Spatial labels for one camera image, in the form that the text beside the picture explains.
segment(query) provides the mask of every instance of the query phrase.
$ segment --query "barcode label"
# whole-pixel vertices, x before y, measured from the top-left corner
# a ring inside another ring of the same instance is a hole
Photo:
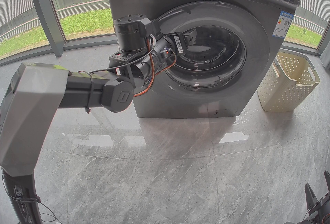
[[[179,36],[174,36],[175,42],[177,44],[177,48],[179,50],[179,53],[183,53],[184,50],[182,49],[181,42]]]

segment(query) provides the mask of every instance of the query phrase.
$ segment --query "basket handle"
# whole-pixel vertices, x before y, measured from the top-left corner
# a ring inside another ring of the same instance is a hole
[[[273,69],[274,69],[274,72],[275,72],[276,76],[279,77],[279,70],[278,70],[278,68],[277,68],[277,66],[276,66],[276,64],[275,64],[275,62],[272,63],[272,67],[273,67]]]

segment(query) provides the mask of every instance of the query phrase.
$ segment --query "washing machine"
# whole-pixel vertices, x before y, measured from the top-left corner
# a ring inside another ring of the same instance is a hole
[[[134,98],[138,117],[238,116],[262,82],[300,0],[109,0],[113,19],[145,14],[163,33],[196,30],[188,52]]]

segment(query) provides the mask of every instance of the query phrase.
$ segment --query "energy label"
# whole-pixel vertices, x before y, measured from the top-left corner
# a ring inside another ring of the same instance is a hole
[[[273,32],[274,37],[285,38],[291,25],[293,14],[281,11],[276,27]]]

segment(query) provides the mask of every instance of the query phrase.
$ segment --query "grass lawn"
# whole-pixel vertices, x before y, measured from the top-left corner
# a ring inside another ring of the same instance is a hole
[[[113,21],[110,9],[102,9],[74,14],[60,19],[65,36],[75,38],[78,33],[91,35],[94,32],[113,32]],[[6,53],[23,48],[34,48],[38,44],[47,43],[46,35],[41,26],[24,32],[0,43],[0,57]]]
[[[285,41],[299,43],[313,48],[317,48],[322,35],[307,30],[306,28],[291,24]]]
[[[60,19],[60,22],[67,39],[113,32],[113,21],[110,9],[94,10],[70,15]],[[285,40],[316,48],[321,37],[321,35],[313,31],[297,25],[291,25]],[[18,52],[23,49],[27,50],[46,43],[46,35],[42,27],[39,26],[0,43],[0,58],[9,52]]]

